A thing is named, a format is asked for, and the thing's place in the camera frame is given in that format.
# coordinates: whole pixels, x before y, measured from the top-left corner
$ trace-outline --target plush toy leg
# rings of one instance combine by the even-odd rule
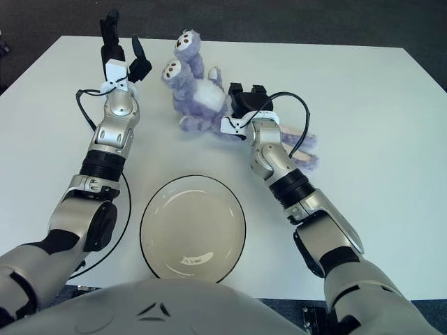
[[[216,86],[219,86],[222,91],[224,90],[224,87],[222,86],[222,72],[220,68],[217,68],[216,66],[211,68],[208,71],[208,79],[211,80]]]
[[[282,144],[285,150],[289,153],[292,150],[292,146],[288,144]],[[292,160],[296,163],[298,168],[303,170],[313,171],[318,166],[318,157],[307,154],[303,151],[297,150],[292,157]]]
[[[179,126],[183,131],[206,131],[211,126],[211,121],[187,115],[182,117]]]
[[[288,145],[294,146],[296,142],[300,139],[302,131],[297,129],[279,126],[281,129],[281,141],[287,143]],[[307,133],[305,141],[301,144],[301,149],[309,150],[316,146],[317,137],[316,135]]]

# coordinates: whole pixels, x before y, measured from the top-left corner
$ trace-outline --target stuffed animal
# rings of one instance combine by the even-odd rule
[[[204,78],[205,66],[200,55],[200,34],[194,30],[184,31],[175,43],[176,59],[168,62],[163,69],[161,79],[173,91],[173,105],[182,118],[179,127],[183,131],[206,131],[210,129],[219,138],[237,141],[238,137],[223,134],[220,131],[221,119],[232,114],[230,97],[222,86],[221,71],[213,67]],[[301,131],[281,128],[281,140],[287,152],[301,136]],[[300,150],[293,160],[300,169],[314,170],[318,158],[304,151],[316,144],[316,136],[307,134]]]

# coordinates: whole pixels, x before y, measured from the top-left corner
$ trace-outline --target white table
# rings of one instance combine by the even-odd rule
[[[132,61],[131,41],[120,41]],[[74,94],[101,84],[101,43],[61,37],[0,97],[0,253],[45,236],[79,171],[91,131]],[[138,84],[141,121],[125,167],[130,227],[103,264],[70,283],[104,287],[150,277],[138,241],[147,202],[171,179],[205,174],[232,189],[247,219],[242,257],[223,284],[254,297],[323,299],[323,280],[306,268],[293,227],[252,173],[248,146],[177,127],[171,92],[160,81],[174,42],[142,45],[154,70]],[[319,138],[314,154],[321,164],[311,180],[356,227],[366,257],[409,299],[447,297],[447,95],[403,49],[204,42],[202,54],[208,68],[222,69],[225,87],[264,84],[270,93],[302,96],[312,114],[310,131]],[[100,121],[102,100],[83,97],[83,103]],[[284,124],[302,128],[304,112],[292,99],[276,100],[275,111]],[[123,187],[112,242],[127,215],[126,196]]]

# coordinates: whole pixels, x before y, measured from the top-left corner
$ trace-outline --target black cable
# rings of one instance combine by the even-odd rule
[[[82,107],[82,104],[80,102],[80,97],[83,93],[89,94],[91,96],[104,96],[106,94],[109,94],[111,91],[113,91],[114,89],[116,89],[116,87],[114,87],[113,89],[102,93],[102,94],[91,94],[91,93],[98,93],[99,91],[96,89],[80,89],[77,93],[76,93],[76,101],[78,102],[78,106],[81,109],[81,113],[82,115],[84,115],[84,118],[87,120],[88,124],[90,125],[91,129],[93,131],[96,130],[96,124],[89,118],[89,116],[87,115],[87,113],[85,112],[84,108]],[[100,265],[102,263],[102,261],[104,261],[118,246],[118,244],[120,243],[120,241],[122,240],[122,238],[124,237],[124,234],[126,233],[127,227],[129,226],[129,221],[131,220],[131,214],[132,214],[132,196],[131,196],[131,188],[129,187],[129,183],[127,182],[127,178],[124,175],[123,172],[121,172],[121,176],[123,176],[124,178],[124,182],[126,183],[126,188],[127,188],[127,194],[129,195],[129,214],[127,216],[127,220],[126,220],[126,225],[124,225],[124,229],[121,233],[121,235],[119,236],[118,240],[116,241],[115,245],[108,251],[108,253],[106,253],[104,255],[104,257],[102,257],[98,262],[94,263],[92,266],[86,268],[85,270],[79,272],[78,274],[74,274],[72,275],[70,279],[76,278],[78,276],[81,276],[83,274],[85,274],[86,272],[90,271],[91,269],[97,267],[98,265]]]
[[[88,124],[90,125],[90,128],[93,129],[93,131],[96,130],[96,124],[90,119],[89,115],[85,112],[85,109],[82,106],[81,103],[81,96],[86,93],[90,96],[104,96],[106,94],[109,94],[113,90],[115,90],[116,87],[112,88],[111,90],[100,93],[97,89],[80,89],[76,92],[76,102],[78,103],[78,107],[81,110],[82,115],[84,115],[84,118],[87,120]]]
[[[309,108],[307,107],[307,104],[304,100],[302,100],[299,96],[297,96],[296,94],[293,94],[291,92],[277,92],[277,93],[273,93],[271,96],[268,97],[267,101],[256,111],[256,113],[254,113],[250,119],[245,123],[245,125],[243,125],[240,128],[244,128],[246,127],[251,120],[265,107],[267,106],[269,103],[271,103],[274,99],[280,97],[280,96],[292,96],[295,99],[297,99],[298,101],[300,101],[302,103],[302,105],[305,108],[306,111],[306,123],[305,123],[305,128],[302,131],[302,134],[300,136],[300,138],[298,139],[298,141],[296,142],[295,146],[292,148],[291,152],[288,154],[288,156],[290,158],[292,158],[293,154],[298,150],[298,148],[301,146],[301,144],[305,141],[306,135],[307,135],[307,131],[309,130],[309,122],[310,122],[310,112],[309,112]]]

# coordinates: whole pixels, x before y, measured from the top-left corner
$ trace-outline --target white bracket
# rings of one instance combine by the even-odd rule
[[[246,136],[245,130],[247,129],[246,126],[248,126],[247,123],[255,114],[255,111],[246,113],[241,119],[235,119],[232,117],[222,118],[221,133]],[[269,119],[279,124],[279,117],[277,113],[272,112],[271,110],[260,110],[253,119]]]

